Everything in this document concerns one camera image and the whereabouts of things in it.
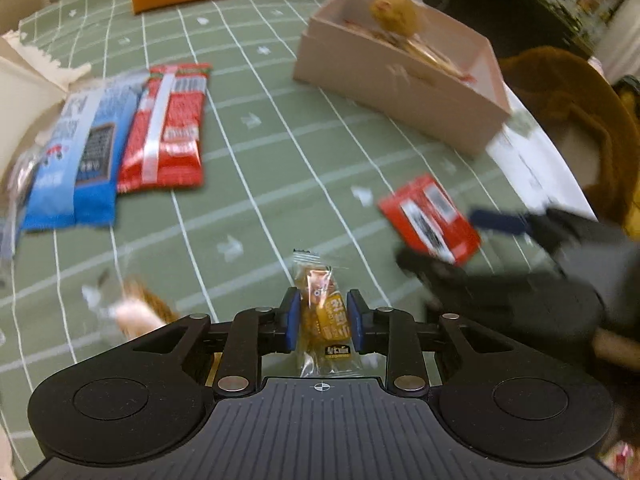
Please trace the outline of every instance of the green patterned fabric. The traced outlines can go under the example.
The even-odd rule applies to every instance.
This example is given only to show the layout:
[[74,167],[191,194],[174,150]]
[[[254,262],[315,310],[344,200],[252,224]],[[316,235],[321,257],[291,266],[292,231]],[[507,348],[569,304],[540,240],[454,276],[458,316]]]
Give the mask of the green patterned fabric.
[[[31,391],[109,347],[81,293],[106,269],[141,276],[180,314],[231,320],[249,306],[279,304],[292,250],[305,248],[337,267],[342,290],[359,288],[374,306],[420,316],[422,287],[396,267],[400,240],[375,202],[431,172],[462,211],[523,207],[489,156],[466,160],[379,113],[292,81],[300,33],[322,1],[211,0],[133,16],[130,0],[62,0],[22,22],[25,43],[63,66],[90,62],[98,77],[169,61],[214,70],[201,189],[120,197],[112,230],[20,240],[13,283],[0,290],[0,415],[18,474],[42,459],[26,417]],[[242,255],[229,250],[235,240]],[[468,268],[527,269],[539,259],[526,241],[496,235]]]

